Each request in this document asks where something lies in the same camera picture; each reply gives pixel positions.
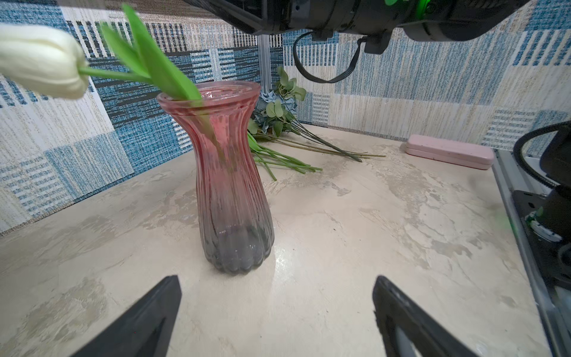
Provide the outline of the red glass vase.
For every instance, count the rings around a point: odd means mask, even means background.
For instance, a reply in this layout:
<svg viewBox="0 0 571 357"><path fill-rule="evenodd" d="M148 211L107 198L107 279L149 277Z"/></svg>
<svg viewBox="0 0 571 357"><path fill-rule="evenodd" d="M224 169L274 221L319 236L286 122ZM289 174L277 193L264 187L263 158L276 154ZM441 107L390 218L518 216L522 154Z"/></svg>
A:
<svg viewBox="0 0 571 357"><path fill-rule="evenodd" d="M207 260L229 274L259 267L274 245L274 226L248 143L260 84L200 83L200 101L158 96L161 108L189 135L196 158L196 195Z"/></svg>

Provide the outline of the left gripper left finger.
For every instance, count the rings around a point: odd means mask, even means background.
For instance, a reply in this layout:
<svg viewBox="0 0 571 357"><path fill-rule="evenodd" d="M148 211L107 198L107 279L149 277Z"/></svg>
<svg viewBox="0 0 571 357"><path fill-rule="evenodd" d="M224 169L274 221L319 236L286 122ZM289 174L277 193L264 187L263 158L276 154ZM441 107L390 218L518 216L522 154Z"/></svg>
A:
<svg viewBox="0 0 571 357"><path fill-rule="evenodd" d="M178 276L167 276L74 355L166 356L181 297Z"/></svg>

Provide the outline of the white tulip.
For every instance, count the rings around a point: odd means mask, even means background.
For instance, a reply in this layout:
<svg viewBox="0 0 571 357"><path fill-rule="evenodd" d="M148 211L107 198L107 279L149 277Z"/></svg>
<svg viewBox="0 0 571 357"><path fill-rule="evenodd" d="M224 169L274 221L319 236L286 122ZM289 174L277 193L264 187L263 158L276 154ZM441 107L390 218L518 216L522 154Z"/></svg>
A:
<svg viewBox="0 0 571 357"><path fill-rule="evenodd" d="M146 83L174 101L201 108L203 100L197 86L170 61L135 11L127 4L122 8L132 30L132 43L107 24L102 24L101 30L126 72L91 67L80 44L65 31L3 24L1 74L31 91L70 100L82 98L90 77Z"/></svg>

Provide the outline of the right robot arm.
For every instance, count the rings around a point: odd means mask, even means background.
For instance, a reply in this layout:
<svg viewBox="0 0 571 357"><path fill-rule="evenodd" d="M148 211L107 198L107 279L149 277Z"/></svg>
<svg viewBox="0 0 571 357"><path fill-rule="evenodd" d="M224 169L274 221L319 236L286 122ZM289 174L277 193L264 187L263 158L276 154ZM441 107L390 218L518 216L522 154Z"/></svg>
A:
<svg viewBox="0 0 571 357"><path fill-rule="evenodd" d="M511 150L570 119L568 1L197 1L283 42L309 85L303 120L385 138Z"/></svg>

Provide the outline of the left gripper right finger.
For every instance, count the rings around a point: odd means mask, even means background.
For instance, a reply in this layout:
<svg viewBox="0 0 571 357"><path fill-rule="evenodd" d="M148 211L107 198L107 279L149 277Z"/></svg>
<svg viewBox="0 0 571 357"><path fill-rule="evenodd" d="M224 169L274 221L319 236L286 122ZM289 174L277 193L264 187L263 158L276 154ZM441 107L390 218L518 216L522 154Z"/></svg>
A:
<svg viewBox="0 0 571 357"><path fill-rule="evenodd" d="M387 356L475 356L385 276L373 287L376 324Z"/></svg>

